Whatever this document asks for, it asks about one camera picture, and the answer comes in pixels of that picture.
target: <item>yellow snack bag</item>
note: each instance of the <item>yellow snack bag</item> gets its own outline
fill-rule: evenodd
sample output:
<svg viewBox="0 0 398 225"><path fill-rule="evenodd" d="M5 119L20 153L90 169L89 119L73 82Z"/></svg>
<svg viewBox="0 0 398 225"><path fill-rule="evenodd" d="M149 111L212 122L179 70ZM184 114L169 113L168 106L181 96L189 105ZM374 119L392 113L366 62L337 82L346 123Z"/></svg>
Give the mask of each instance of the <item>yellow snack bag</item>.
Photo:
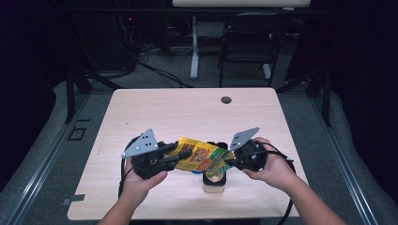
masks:
<svg viewBox="0 0 398 225"><path fill-rule="evenodd" d="M188 149L192 149L191 156L180 160L176 165L177 169L194 173L224 173L232 168L224 161L233 158L233 153L219 146L185 137L178 140L178 147L169 155L176 156L179 152Z"/></svg>

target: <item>person's left hand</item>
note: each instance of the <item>person's left hand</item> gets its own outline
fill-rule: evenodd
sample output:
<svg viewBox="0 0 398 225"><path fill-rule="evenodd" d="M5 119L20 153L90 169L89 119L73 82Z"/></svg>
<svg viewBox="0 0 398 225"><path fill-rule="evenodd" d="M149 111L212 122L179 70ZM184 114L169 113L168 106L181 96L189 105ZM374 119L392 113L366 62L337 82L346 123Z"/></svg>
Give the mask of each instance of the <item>person's left hand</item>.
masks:
<svg viewBox="0 0 398 225"><path fill-rule="evenodd" d="M131 159L128 158L126 159L125 173L127 173L131 168ZM126 176L120 199L129 200L132 205L137 207L144 201L148 191L161 183L166 177L167 172L163 171L145 180L137 175L134 169L132 169Z"/></svg>

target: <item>light wood surface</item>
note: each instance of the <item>light wood surface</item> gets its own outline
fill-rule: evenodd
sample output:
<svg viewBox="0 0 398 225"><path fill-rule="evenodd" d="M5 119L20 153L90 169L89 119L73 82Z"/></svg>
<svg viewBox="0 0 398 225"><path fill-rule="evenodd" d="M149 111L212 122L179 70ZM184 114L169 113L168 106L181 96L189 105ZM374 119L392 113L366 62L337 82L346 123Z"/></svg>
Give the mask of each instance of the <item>light wood surface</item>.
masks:
<svg viewBox="0 0 398 225"><path fill-rule="evenodd" d="M174 7L282 7L306 8L311 0L173 0Z"/></svg>
<svg viewBox="0 0 398 225"><path fill-rule="evenodd" d="M222 97L232 102L224 104ZM73 202L72 220L101 219L117 200L120 161L129 141L153 128L157 141L185 136L204 142L231 143L235 133L260 127L254 137L270 139L295 160L307 181L275 91L271 88L194 88L117 90L109 104ZM174 170L149 191L133 219L281 217L288 196L231 169L223 193L205 193L202 175ZM291 216L298 212L293 208Z"/></svg>

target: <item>chair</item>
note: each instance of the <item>chair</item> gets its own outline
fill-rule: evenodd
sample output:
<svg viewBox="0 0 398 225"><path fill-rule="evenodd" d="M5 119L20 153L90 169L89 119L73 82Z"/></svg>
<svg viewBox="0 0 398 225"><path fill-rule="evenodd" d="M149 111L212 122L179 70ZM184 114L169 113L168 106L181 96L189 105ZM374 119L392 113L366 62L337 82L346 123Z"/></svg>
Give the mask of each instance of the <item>chair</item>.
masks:
<svg viewBox="0 0 398 225"><path fill-rule="evenodd" d="M283 14L239 13L232 16L223 28L222 49L219 58L220 87L224 79L263 80L266 77L223 77L224 62L272 65L268 86L271 86L282 40L290 26Z"/></svg>

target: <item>gray metal bracket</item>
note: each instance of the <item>gray metal bracket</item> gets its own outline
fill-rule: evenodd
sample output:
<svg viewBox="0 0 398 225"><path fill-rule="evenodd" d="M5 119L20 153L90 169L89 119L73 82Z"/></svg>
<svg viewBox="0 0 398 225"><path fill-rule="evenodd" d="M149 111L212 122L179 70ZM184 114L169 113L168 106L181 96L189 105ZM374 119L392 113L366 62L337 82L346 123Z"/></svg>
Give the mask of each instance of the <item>gray metal bracket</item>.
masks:
<svg viewBox="0 0 398 225"><path fill-rule="evenodd" d="M243 144L248 142L251 139L251 137L255 133L258 132L258 130L260 130L260 128L259 127L255 127L255 128L251 128L251 129L236 133L234 135L234 138L232 139L231 144L229 145L228 151L235 151L238 148L240 148L241 146L243 146Z"/></svg>
<svg viewBox="0 0 398 225"><path fill-rule="evenodd" d="M155 134L150 128L143 133L128 149L122 154L122 158L136 157L148 152L158 150L158 142L156 142Z"/></svg>

